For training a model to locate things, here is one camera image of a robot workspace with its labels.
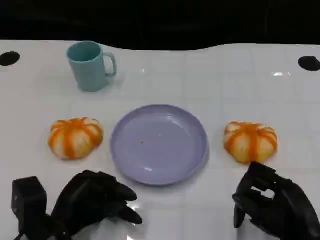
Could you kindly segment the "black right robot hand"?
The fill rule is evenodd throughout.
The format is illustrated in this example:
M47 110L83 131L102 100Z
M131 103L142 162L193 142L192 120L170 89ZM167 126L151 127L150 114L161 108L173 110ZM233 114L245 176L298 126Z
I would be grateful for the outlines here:
M320 238L320 221L305 192L273 168L252 162L232 199L235 229L248 215L254 226L280 240Z

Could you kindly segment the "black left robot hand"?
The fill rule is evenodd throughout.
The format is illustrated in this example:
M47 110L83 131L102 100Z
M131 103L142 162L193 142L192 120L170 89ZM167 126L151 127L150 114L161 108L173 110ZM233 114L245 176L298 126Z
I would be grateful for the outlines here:
M128 201L137 199L137 194L114 176L85 170L64 187L51 216L66 228L70 237L107 218L140 225L143 219L128 206Z

